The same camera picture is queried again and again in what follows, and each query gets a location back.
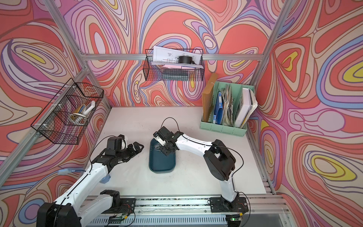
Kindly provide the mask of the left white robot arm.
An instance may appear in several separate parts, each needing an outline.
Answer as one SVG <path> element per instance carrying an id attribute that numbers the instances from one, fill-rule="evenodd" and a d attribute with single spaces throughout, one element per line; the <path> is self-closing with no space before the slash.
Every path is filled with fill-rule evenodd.
<path id="1" fill-rule="evenodd" d="M 54 202 L 46 202 L 37 212 L 38 227 L 85 227 L 103 212 L 133 212 L 131 205 L 123 202 L 120 193 L 115 190 L 104 190 L 89 204 L 83 202 L 93 189 L 118 164 L 126 163 L 142 152 L 144 146 L 138 142 L 124 149 L 106 148 L 98 155 L 88 170 L 64 194 Z"/>

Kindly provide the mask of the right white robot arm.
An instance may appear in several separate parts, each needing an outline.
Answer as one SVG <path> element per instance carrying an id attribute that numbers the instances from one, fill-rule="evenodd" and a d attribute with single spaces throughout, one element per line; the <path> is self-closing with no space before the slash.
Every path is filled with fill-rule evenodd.
<path id="1" fill-rule="evenodd" d="M 220 182 L 221 196 L 209 199 L 211 212 L 237 212 L 240 195 L 233 183 L 236 159 L 221 140 L 200 141 L 180 131 L 173 133 L 165 127 L 154 133 L 161 152 L 168 156 L 174 151 L 188 151 L 203 157 L 210 173 Z"/>

